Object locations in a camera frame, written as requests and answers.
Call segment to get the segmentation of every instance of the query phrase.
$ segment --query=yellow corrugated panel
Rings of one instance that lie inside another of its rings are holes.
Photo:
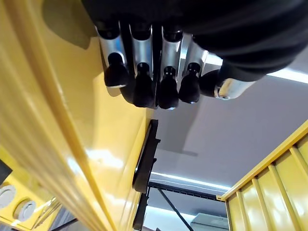
[[[276,161],[276,168],[287,191],[301,230],[308,231],[308,179],[287,152]]]
[[[297,143],[298,150],[303,156],[306,163],[308,163],[308,136],[304,137]]]
[[[308,121],[218,198],[234,230],[308,231]]]
[[[245,212],[248,219],[249,230],[266,230],[266,222],[262,213],[257,191],[252,183],[242,188]]]
[[[242,217],[239,199],[236,195],[231,196],[228,199],[229,207],[230,207],[230,215],[231,215],[231,222],[233,225],[234,231],[244,231],[245,224]]]

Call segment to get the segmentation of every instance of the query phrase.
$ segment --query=white wall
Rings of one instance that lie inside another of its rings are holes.
[[[184,219],[190,224],[195,216],[182,214]],[[187,231],[188,228],[184,225],[181,219],[174,211],[165,210],[147,206],[143,226],[161,231]]]

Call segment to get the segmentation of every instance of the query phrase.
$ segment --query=black bracket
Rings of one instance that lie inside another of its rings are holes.
[[[140,193],[147,192],[153,164],[156,161],[154,155],[157,145],[160,142],[159,139],[156,139],[157,128],[158,120],[152,119],[143,142],[140,158],[133,178],[133,188]]]

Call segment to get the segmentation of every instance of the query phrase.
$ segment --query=black cable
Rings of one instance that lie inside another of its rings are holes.
[[[66,228],[67,226],[70,226],[71,224],[76,223],[77,221],[78,221],[78,219],[77,219],[77,218],[74,218],[74,219],[70,220],[69,222],[67,222],[67,223],[65,223],[65,224],[63,224],[63,225],[60,225],[59,227],[57,227],[57,228],[55,228],[55,229],[53,229],[53,230],[51,230],[51,231],[59,231],[59,230],[62,230],[62,229],[64,229],[64,228]]]

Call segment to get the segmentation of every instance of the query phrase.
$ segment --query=yellow panel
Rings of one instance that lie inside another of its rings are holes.
[[[230,206],[229,201],[226,201],[226,210],[227,210],[227,218],[228,218],[228,225],[229,225],[229,231],[233,231],[233,225],[231,220],[231,213],[230,213]]]
[[[79,0],[5,0],[0,10],[3,146],[91,230],[129,227],[146,109],[105,87]]]
[[[299,152],[302,154],[306,163],[308,163],[308,136],[304,137],[297,143]]]
[[[264,201],[264,196],[262,194],[259,181],[257,179],[252,179],[252,184],[255,187],[257,195],[258,195],[258,199],[259,199],[259,202],[260,202],[262,213],[263,213],[263,216],[264,216],[264,219],[265,219],[265,222],[266,222],[267,230],[271,231],[271,230],[273,230],[273,225],[270,221],[269,211],[266,207],[266,204],[265,204],[265,201]]]
[[[221,200],[226,200],[229,196],[233,195],[237,190],[241,189],[255,176],[267,168],[273,161],[283,155],[289,148],[296,142],[302,139],[308,133],[308,120],[302,124],[295,132],[293,132],[284,142],[282,142],[274,151],[265,157],[257,166],[248,172],[242,179],[240,179],[229,191],[222,196],[218,197]]]
[[[228,199],[228,201],[229,201],[231,224],[233,226],[233,231],[244,231],[245,225],[241,214],[238,197],[236,195],[233,195]]]
[[[273,228],[277,231],[293,231],[290,215],[284,204],[278,185],[268,170],[262,172],[258,182],[264,197]]]
[[[267,230],[257,191],[252,183],[242,188],[242,195],[250,230]]]
[[[0,209],[0,221],[8,225],[16,226],[22,230],[30,230],[38,219],[42,209],[45,205],[51,202],[53,196],[46,189],[44,189],[24,168],[18,165],[1,145],[0,159],[13,170],[12,173],[5,179],[3,184],[13,185],[16,189],[14,200],[5,208]],[[14,219],[13,213],[18,204],[25,199],[35,201],[36,210],[30,219],[20,222]],[[53,212],[53,214],[51,214],[50,217],[48,217],[44,223],[35,230],[47,230],[55,218],[57,211]]]
[[[288,193],[301,230],[308,231],[308,181],[290,152],[276,161],[276,168]]]

